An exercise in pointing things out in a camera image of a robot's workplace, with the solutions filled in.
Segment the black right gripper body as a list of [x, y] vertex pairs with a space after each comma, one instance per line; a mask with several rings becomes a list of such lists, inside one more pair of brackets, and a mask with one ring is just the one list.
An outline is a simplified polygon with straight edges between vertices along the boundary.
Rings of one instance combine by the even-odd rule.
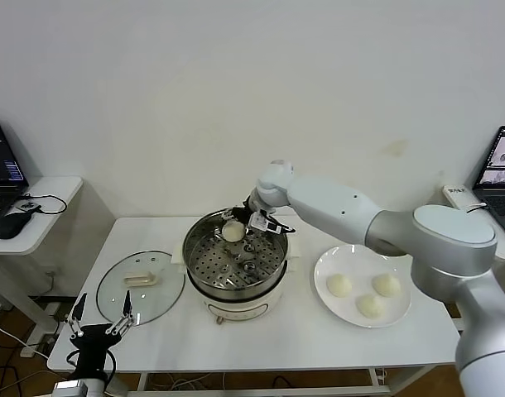
[[236, 208], [247, 209], [247, 218], [237, 219], [243, 224], [250, 222], [252, 226], [267, 226], [269, 223], [276, 222], [276, 219], [272, 216], [274, 214], [274, 208], [266, 205], [259, 198], [249, 196], [243, 202], [243, 205], [241, 207]]

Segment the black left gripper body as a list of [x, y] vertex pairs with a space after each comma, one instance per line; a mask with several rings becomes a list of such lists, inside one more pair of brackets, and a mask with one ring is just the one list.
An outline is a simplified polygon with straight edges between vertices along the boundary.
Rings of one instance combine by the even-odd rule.
[[111, 348], [121, 342], [121, 335], [107, 334], [112, 324], [94, 324], [82, 327], [82, 336], [70, 335], [70, 342], [75, 347], [77, 362], [76, 373], [104, 373], [105, 363], [109, 357], [113, 370], [117, 369], [116, 358]]

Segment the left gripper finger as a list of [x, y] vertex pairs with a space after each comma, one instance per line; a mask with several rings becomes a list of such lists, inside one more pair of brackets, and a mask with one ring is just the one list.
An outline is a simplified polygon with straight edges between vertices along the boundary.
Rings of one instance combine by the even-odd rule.
[[73, 336], [82, 336], [83, 331], [81, 327], [81, 320], [84, 313], [84, 306], [87, 294], [83, 293], [70, 313], [65, 316], [64, 322], [69, 325]]
[[131, 294], [128, 290], [123, 302], [122, 316], [107, 329], [106, 333], [113, 335], [125, 335], [133, 324], [134, 317], [132, 314]]

